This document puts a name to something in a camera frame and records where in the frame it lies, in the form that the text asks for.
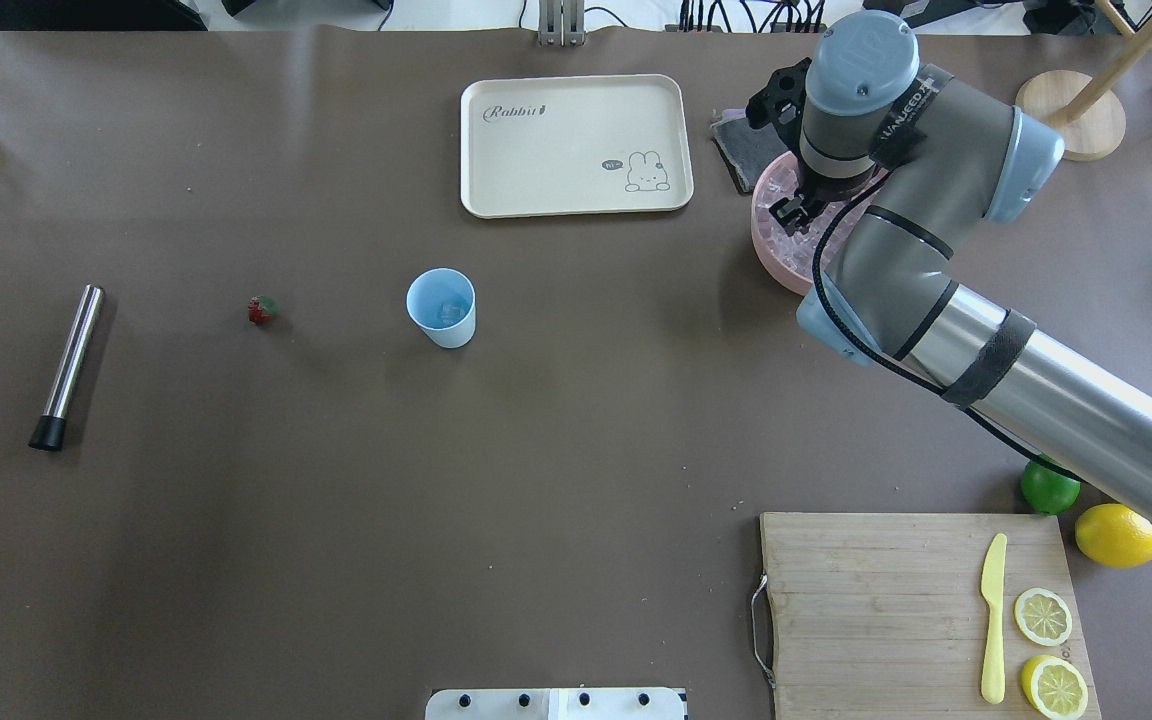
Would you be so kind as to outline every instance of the rabbit logo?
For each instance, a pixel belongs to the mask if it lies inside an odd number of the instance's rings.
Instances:
[[[664,172],[659,152],[634,152],[626,192],[669,190],[669,174]]]

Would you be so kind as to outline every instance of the plastic knife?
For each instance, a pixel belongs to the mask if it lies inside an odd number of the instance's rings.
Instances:
[[[980,697],[998,705],[1005,696],[1002,676],[1002,569],[1007,561],[1007,536],[998,533],[990,543],[980,570],[980,594],[990,607],[990,629],[984,637],[984,662],[980,669]]]

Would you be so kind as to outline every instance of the metal bracket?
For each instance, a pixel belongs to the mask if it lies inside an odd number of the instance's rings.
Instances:
[[[755,660],[758,661],[758,666],[763,668],[763,676],[767,679],[767,684],[771,685],[774,691],[774,689],[776,689],[776,674],[773,673],[771,667],[767,666],[767,662],[763,660],[763,655],[758,652],[758,621],[755,620],[756,615],[758,615],[758,611],[755,609],[756,605],[758,605],[758,596],[764,594],[764,591],[767,591],[766,573],[764,573],[763,577],[759,578],[758,588],[755,588],[755,593],[749,597],[749,632],[750,637],[753,638],[755,642]],[[768,606],[771,606],[771,600],[768,600]]]
[[[585,45],[585,0],[540,0],[540,45]]]

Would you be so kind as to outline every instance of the yellow lemon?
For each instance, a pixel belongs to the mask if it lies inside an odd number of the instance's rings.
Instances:
[[[1030,588],[1016,598],[1016,626],[1030,641],[1047,647],[1069,639],[1074,614],[1060,596],[1044,588]]]
[[[1075,720],[1087,712],[1087,682],[1060,657],[1030,657],[1020,669],[1020,687],[1029,705],[1051,720]]]
[[[1152,525],[1117,502],[1089,507],[1079,515],[1074,541],[1083,555],[1111,568],[1135,568],[1152,560]]]

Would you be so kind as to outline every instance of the metal handle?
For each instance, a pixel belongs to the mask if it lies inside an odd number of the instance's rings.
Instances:
[[[88,351],[96,318],[100,314],[100,305],[105,300],[105,290],[90,285],[83,288],[78,300],[78,310],[74,313],[74,323],[69,325],[69,338],[65,341],[65,350],[60,355],[56,377],[51,382],[47,404],[41,409],[41,418],[29,438],[29,447],[37,450],[60,450],[65,445],[65,415],[69,412],[69,400],[74,395],[74,386],[78,382],[78,370],[83,365],[83,355]]]
[[[776,674],[772,673],[771,667],[767,662],[763,661],[763,655],[758,653],[758,623],[755,621],[755,605],[758,602],[758,596],[763,594],[763,591],[767,589],[767,574],[764,573],[763,577],[759,578],[758,588],[755,588],[755,593],[749,596],[749,632],[750,637],[755,642],[755,660],[758,661],[758,666],[763,668],[763,676],[767,679],[767,684],[772,687],[773,691],[776,689]],[[771,607],[771,601],[768,601],[768,607]]]

